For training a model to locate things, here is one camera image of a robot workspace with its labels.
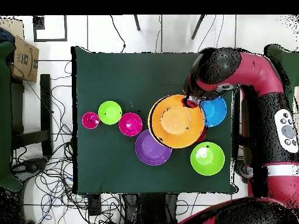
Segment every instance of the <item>small green bowl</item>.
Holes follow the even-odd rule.
[[[116,124],[122,115],[121,107],[116,102],[108,100],[100,105],[98,115],[104,124]]]
[[[225,157],[217,144],[202,142],[192,150],[190,161],[195,171],[201,175],[210,176],[223,168]]]

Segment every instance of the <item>blue bowl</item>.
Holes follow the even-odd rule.
[[[214,100],[200,102],[200,107],[203,110],[207,127],[220,124],[227,115],[227,104],[220,96]]]

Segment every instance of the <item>dark green cloth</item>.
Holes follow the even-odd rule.
[[[299,86],[299,53],[273,44],[265,47],[265,56],[270,58],[283,80],[284,91],[290,109],[293,110],[294,89]]]
[[[82,125],[82,116],[98,113],[106,100],[114,100],[123,114],[137,113],[148,128],[153,104],[169,94],[183,94],[185,82],[198,54],[94,54],[75,48],[77,56],[78,193],[233,193],[230,184],[231,93],[225,120],[207,132],[204,141],[222,147],[225,165],[214,176],[196,173],[190,164],[198,144],[174,149],[160,166],[141,162],[135,153],[137,136],[123,135],[118,124],[100,123],[95,129]]]
[[[15,45],[5,41],[0,43],[0,187],[19,191],[23,184],[11,175],[12,110],[11,72],[6,65],[6,57],[15,50]]]

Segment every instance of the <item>small pink bowl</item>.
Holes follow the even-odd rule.
[[[88,112],[82,117],[82,124],[87,129],[94,129],[100,123],[99,116],[96,113]]]
[[[128,137],[136,136],[142,130],[142,120],[135,113],[126,113],[119,121],[119,129]]]

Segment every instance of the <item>bowl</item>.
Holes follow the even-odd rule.
[[[119,130],[128,137],[136,136],[142,129],[142,120],[135,113],[126,113],[119,120]]]
[[[227,115],[227,104],[220,96],[214,100],[201,101],[200,107],[203,109],[207,127],[220,124]]]
[[[102,103],[98,111],[101,122],[104,124],[116,124],[121,118],[121,107],[114,101]]]
[[[202,142],[192,150],[190,161],[195,171],[210,176],[223,168],[225,157],[223,150],[217,144]]]
[[[99,125],[99,123],[99,116],[91,111],[85,113],[82,117],[82,124],[87,129],[94,129]]]
[[[204,128],[200,107],[188,108],[184,95],[173,94],[158,100],[148,116],[151,135],[169,148],[185,148],[197,141]]]
[[[150,166],[165,163],[172,153],[172,149],[158,143],[148,129],[138,136],[135,151],[140,161]]]

